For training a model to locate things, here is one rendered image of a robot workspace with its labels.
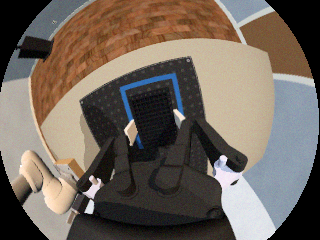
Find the blue tape outline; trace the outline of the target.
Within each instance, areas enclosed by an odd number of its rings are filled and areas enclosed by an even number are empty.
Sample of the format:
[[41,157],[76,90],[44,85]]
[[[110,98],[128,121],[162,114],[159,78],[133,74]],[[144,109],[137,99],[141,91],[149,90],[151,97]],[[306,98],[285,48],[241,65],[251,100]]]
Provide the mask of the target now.
[[[127,115],[128,115],[129,122],[133,119],[133,117],[132,117],[132,114],[131,114],[131,111],[130,111],[130,107],[129,107],[129,104],[128,104],[128,100],[127,100],[127,96],[126,96],[125,90],[131,89],[131,88],[134,88],[134,87],[138,87],[138,86],[141,86],[141,85],[145,85],[145,84],[161,81],[161,80],[171,79],[171,78],[172,78],[173,86],[174,86],[174,90],[175,90],[175,95],[176,95],[176,100],[177,100],[177,105],[178,105],[178,111],[184,116],[182,102],[181,102],[181,96],[180,96],[180,91],[179,91],[179,86],[178,86],[178,82],[177,82],[177,78],[176,78],[176,73],[173,73],[173,74],[167,74],[167,75],[162,75],[162,76],[157,76],[157,77],[141,80],[141,81],[138,81],[138,82],[131,83],[131,84],[128,84],[128,85],[120,87],[122,99],[123,99],[124,106],[125,106],[125,109],[126,109],[126,112],[127,112]],[[137,141],[139,149],[144,149],[143,145],[141,144],[141,141],[140,141],[138,133],[137,133],[135,139]]]

